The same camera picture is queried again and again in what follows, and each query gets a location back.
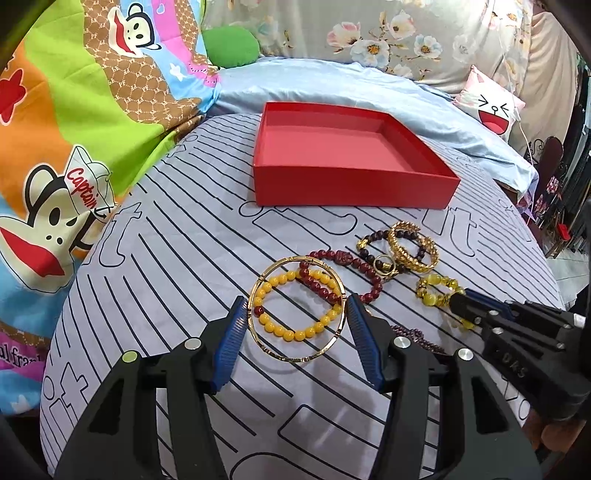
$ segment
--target cartoon bedding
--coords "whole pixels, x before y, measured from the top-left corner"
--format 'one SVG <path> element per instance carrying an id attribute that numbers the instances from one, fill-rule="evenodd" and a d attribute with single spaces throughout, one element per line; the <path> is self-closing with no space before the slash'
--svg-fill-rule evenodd
<path id="1" fill-rule="evenodd" d="M 35 408 L 74 274 L 219 94 L 200 0 L 56 0 L 0 74 L 0 412 Z"/>

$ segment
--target chair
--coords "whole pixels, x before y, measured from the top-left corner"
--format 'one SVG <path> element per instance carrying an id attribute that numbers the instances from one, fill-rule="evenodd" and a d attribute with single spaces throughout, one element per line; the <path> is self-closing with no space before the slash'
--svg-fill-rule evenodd
<path id="1" fill-rule="evenodd" d="M 556 137 L 549 137 L 544 144 L 544 151 L 542 152 L 540 162 L 536 166 L 540 179 L 538 181 L 538 187 L 534 193 L 533 205 L 536 204 L 540 196 L 546 191 L 551 178 L 554 176 L 560 165 L 563 154 L 564 148 L 560 140 Z M 540 248 L 543 248 L 543 236 L 540 227 L 532 221 L 529 221 L 527 226 L 530 228 L 530 231 L 534 235 Z"/>

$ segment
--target open red box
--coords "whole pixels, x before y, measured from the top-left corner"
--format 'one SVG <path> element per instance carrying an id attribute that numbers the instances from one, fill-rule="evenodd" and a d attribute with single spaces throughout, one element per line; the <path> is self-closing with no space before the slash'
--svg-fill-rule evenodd
<path id="1" fill-rule="evenodd" d="M 444 209 L 460 179 L 387 113 L 268 102 L 256 141 L 254 182 L 261 206 Z"/>

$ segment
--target gold ring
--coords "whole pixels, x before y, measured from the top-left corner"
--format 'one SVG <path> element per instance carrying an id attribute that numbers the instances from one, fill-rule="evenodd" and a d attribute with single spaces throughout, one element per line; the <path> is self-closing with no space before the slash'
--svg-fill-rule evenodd
<path id="1" fill-rule="evenodd" d="M 335 280 L 335 282 L 337 282 L 337 285 L 339 286 L 339 290 L 340 290 L 339 300 L 340 300 L 341 311 L 340 311 L 339 325 L 335 331 L 335 334 L 332 336 L 330 341 L 324 347 L 322 347 L 321 350 L 316 352 L 314 355 L 304 356 L 301 358 L 289 358 L 287 356 L 279 355 L 279 354 L 275 353 L 273 350 L 271 350 L 270 348 L 267 348 L 264 345 L 264 343 L 262 343 L 261 339 L 259 338 L 259 336 L 255 330 L 255 323 L 252 319 L 252 309 L 253 309 L 252 303 L 254 301 L 256 291 L 262 286 L 262 284 L 264 282 L 267 281 L 267 277 L 271 273 L 273 273 L 277 268 L 279 268 L 285 264 L 292 263 L 292 262 L 306 262 L 306 263 L 309 263 L 310 265 L 315 265 L 317 267 L 322 268 L 323 270 L 325 270 L 325 272 L 328 273 L 328 275 L 330 275 Z M 335 344 L 335 342 L 338 340 L 338 338 L 340 337 L 340 334 L 343 331 L 343 327 L 345 326 L 345 301 L 346 301 L 346 299 L 347 298 L 345 296 L 345 286 L 343 285 L 343 282 L 341 281 L 340 277 L 336 274 L 336 272 L 332 268 L 330 268 L 323 261 L 318 260 L 317 258 L 313 258 L 313 257 L 282 258 L 281 260 L 276 261 L 275 263 L 273 263 L 273 265 L 271 265 L 269 268 L 267 268 L 258 277 L 258 280 L 256 281 L 256 283 L 252 287 L 251 294 L 248 297 L 248 304 L 246 306 L 246 318 L 248 319 L 248 328 L 251 331 L 251 335 L 252 335 L 252 338 L 255 341 L 255 343 L 267 355 L 269 355 L 273 358 L 276 358 L 277 360 L 281 360 L 282 362 L 289 362 L 291 364 L 309 362 L 310 360 L 313 360 L 314 358 L 317 358 L 320 355 L 324 355 L 328 351 L 328 349 L 330 347 L 332 347 Z"/>

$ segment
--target pillow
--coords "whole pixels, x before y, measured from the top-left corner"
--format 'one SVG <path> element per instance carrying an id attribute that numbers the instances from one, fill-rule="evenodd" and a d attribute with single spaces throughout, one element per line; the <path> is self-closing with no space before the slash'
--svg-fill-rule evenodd
<path id="1" fill-rule="evenodd" d="M 462 92 L 453 104 L 482 125 L 496 133 L 505 142 L 525 103 L 494 82 L 474 65 Z"/>
<path id="2" fill-rule="evenodd" d="M 237 25 L 217 27 L 201 32 L 209 60 L 224 69 L 255 63 L 259 44 L 246 28 Z"/>

